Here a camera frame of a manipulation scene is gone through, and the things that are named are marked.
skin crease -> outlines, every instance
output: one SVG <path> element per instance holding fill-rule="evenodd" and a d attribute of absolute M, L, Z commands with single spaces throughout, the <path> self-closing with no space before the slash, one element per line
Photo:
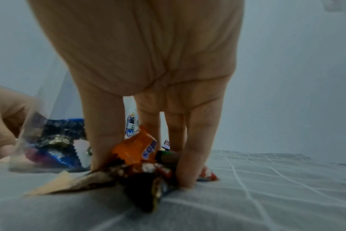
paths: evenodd
<path fill-rule="evenodd" d="M 193 187 L 236 66 L 244 0 L 29 0 L 81 96 L 92 169 L 124 140 L 123 96 L 160 143 L 164 112 L 177 179 Z"/>
<path fill-rule="evenodd" d="M 0 88 L 0 159 L 9 156 L 34 99 Z"/>

gray grid pattern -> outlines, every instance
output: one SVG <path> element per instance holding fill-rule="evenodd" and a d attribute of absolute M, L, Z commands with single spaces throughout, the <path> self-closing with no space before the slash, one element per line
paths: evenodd
<path fill-rule="evenodd" d="M 20 195 L 55 177 L 17 174 L 0 163 L 0 231 L 346 230 L 346 166 L 301 154 L 213 150 L 220 177 L 136 209 L 120 187 L 35 198 Z"/>

hand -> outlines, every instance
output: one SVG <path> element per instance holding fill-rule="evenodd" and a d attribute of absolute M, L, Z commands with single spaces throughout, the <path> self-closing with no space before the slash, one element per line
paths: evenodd
<path fill-rule="evenodd" d="M 192 187 L 235 70 L 243 0 L 29 3 L 79 90 L 92 169 L 124 140 L 122 97 L 134 96 L 139 123 L 158 141 L 159 112 L 165 113 L 171 148 L 182 151 L 177 179 Z"/>
<path fill-rule="evenodd" d="M 32 105 L 32 97 L 0 88 L 0 159 L 13 152 L 16 137 Z"/>

